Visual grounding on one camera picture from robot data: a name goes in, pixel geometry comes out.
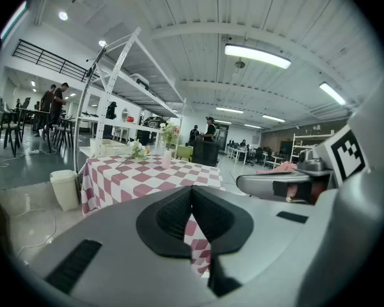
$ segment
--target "fluorescent ceiling light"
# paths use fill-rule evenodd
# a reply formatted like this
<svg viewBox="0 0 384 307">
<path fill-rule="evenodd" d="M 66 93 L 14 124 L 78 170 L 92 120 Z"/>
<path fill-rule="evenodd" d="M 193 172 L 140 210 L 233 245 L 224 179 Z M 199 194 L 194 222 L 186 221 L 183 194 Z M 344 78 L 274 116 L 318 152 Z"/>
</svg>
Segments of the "fluorescent ceiling light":
<svg viewBox="0 0 384 307">
<path fill-rule="evenodd" d="M 215 120 L 216 123 L 225 123 L 225 124 L 232 124 L 230 122 L 225 122 L 224 120 Z"/>
<path fill-rule="evenodd" d="M 3 30 L 0 33 L 0 39 L 2 40 L 7 32 L 12 28 L 14 22 L 19 18 L 19 16 L 22 14 L 22 12 L 26 9 L 27 2 L 24 1 L 21 6 L 18 7 L 18 9 L 15 11 L 11 19 L 7 22 L 6 26 L 3 28 Z"/>
<path fill-rule="evenodd" d="M 225 54 L 229 56 L 237 56 L 263 61 L 264 63 L 269 63 L 284 69 L 288 69 L 291 64 L 290 60 L 277 56 L 276 54 L 271 54 L 270 52 L 259 49 L 245 47 L 243 45 L 226 44 Z"/>
<path fill-rule="evenodd" d="M 280 118 L 276 118 L 276 117 L 272 117 L 272 116 L 268 116 L 268 115 L 263 115 L 262 117 L 269 118 L 270 120 L 276 120 L 276 121 L 282 122 L 282 123 L 286 122 L 285 120 L 281 120 Z"/>
<path fill-rule="evenodd" d="M 261 129 L 260 126 L 254 126 L 254 125 L 249 125 L 249 124 L 245 124 L 244 126 L 253 127 L 254 129 Z"/>
<path fill-rule="evenodd" d="M 61 19 L 61 20 L 67 20 L 68 19 L 68 15 L 66 12 L 60 12 L 58 14 L 58 17 Z"/>
<path fill-rule="evenodd" d="M 241 110 L 234 110 L 234 109 L 227 109 L 227 108 L 221 108 L 221 107 L 216 107 L 217 110 L 223 110 L 223 111 L 231 111 L 232 113 L 239 113 L 243 114 Z"/>
<path fill-rule="evenodd" d="M 326 92 L 329 96 L 331 96 L 331 98 L 333 98 L 334 100 L 336 100 L 340 105 L 345 105 L 346 104 L 346 101 L 340 97 L 340 95 L 334 91 L 334 89 L 328 85 L 326 82 L 323 82 L 320 84 L 320 88 Z"/>
</svg>

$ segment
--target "pink cloth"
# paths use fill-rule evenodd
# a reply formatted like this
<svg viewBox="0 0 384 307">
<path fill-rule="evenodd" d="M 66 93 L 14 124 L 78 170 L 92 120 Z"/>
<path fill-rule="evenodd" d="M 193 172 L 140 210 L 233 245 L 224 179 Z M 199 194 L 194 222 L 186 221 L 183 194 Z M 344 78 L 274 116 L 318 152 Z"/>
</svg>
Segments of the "pink cloth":
<svg viewBox="0 0 384 307">
<path fill-rule="evenodd" d="M 292 164 L 288 161 L 285 161 L 283 164 L 279 165 L 275 169 L 270 171 L 257 171 L 256 174 L 268 174 L 268 173 L 276 173 L 280 171 L 295 171 L 297 169 L 296 164 Z"/>
</svg>

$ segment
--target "green stool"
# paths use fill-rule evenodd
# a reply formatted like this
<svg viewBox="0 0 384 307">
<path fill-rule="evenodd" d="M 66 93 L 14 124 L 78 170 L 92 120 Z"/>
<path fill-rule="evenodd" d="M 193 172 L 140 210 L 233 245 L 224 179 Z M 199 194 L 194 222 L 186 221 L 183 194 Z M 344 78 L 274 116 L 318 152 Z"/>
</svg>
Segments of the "green stool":
<svg viewBox="0 0 384 307">
<path fill-rule="evenodd" d="M 187 158 L 189 161 L 191 161 L 192 153 L 193 153 L 192 146 L 179 145 L 177 150 L 177 158 L 178 157 Z"/>
</svg>

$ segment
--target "doorway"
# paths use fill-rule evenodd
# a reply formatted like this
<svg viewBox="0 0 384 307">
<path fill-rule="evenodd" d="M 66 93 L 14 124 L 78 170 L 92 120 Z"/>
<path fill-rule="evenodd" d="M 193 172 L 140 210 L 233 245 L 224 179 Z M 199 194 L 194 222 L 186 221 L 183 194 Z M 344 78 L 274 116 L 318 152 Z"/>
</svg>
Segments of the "doorway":
<svg viewBox="0 0 384 307">
<path fill-rule="evenodd" d="M 218 130 L 219 130 L 219 136 L 218 136 L 219 152 L 225 152 L 229 125 L 218 124 Z"/>
</svg>

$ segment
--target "floor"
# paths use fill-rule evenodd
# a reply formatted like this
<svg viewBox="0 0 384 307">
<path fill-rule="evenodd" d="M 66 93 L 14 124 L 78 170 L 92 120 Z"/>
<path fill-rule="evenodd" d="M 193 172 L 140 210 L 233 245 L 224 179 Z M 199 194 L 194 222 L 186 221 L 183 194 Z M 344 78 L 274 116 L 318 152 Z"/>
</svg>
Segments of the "floor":
<svg viewBox="0 0 384 307">
<path fill-rule="evenodd" d="M 24 151 L 42 149 L 47 151 L 46 143 L 41 138 L 35 138 L 29 130 L 24 134 Z M 89 135 L 80 136 L 80 146 L 88 146 Z M 152 153 L 164 152 L 164 147 L 151 146 Z M 6 149 L 0 156 L 0 162 L 11 158 L 11 150 Z M 84 164 L 86 156 L 80 155 L 80 164 Z M 264 170 L 263 166 L 243 165 L 242 161 L 235 163 L 226 155 L 219 155 L 218 167 L 223 178 L 223 185 L 228 192 L 244 195 L 236 186 L 236 178 L 242 174 L 254 174 Z M 25 156 L 8 161 L 7 168 L 0 168 L 0 203 L 10 216 L 10 240 L 15 255 L 24 246 L 34 246 L 51 237 L 68 230 L 80 220 L 83 215 L 81 208 L 63 212 L 56 200 L 49 175 L 59 169 L 73 169 L 72 149 L 61 149 L 54 155 L 42 152 L 38 155 Z M 19 258 L 30 262 L 44 245 L 24 248 Z"/>
<path fill-rule="evenodd" d="M 28 153 L 32 150 L 43 150 L 48 153 L 47 142 L 42 138 L 34 137 L 29 125 L 24 129 L 23 144 L 21 149 L 17 149 L 17 155 L 20 153 Z M 6 149 L 3 149 L 4 134 L 2 132 L 2 140 L 0 147 L 0 163 L 6 159 L 13 158 L 10 144 Z M 80 134 L 80 145 L 90 145 L 88 140 L 89 134 Z M 46 155 L 40 152 L 36 155 L 27 155 L 18 159 L 8 161 L 9 166 L 0 168 L 0 190 L 9 189 L 12 187 L 21 187 L 42 182 L 47 182 L 50 179 L 50 173 L 61 169 L 74 169 L 72 158 L 72 147 L 63 148 L 54 155 Z M 83 153 L 79 154 L 79 164 L 84 164 L 86 156 Z"/>
</svg>

